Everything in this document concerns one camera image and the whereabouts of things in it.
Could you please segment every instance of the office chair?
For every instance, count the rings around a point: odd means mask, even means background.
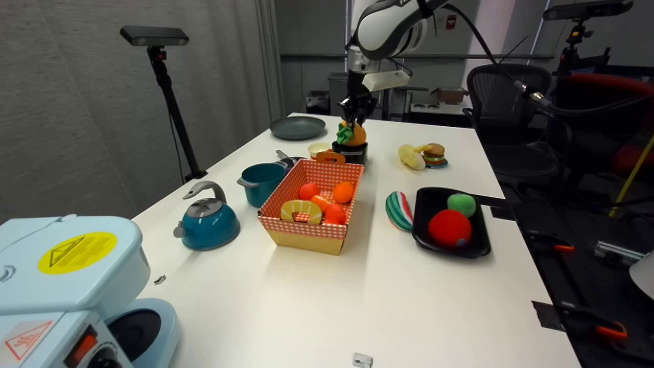
[[[502,63],[502,70],[534,90],[547,91],[549,72],[536,64]],[[512,82],[497,64],[479,64],[468,73],[472,127],[501,184],[556,187],[559,154],[549,144],[552,121],[534,136],[529,129],[536,108],[519,95]]]
[[[565,191],[577,189],[586,174],[625,174],[634,168],[638,154],[627,154],[629,140],[654,118],[651,84],[604,73],[572,73],[557,77],[553,97],[559,108],[621,103],[596,114],[562,117],[572,130]]]

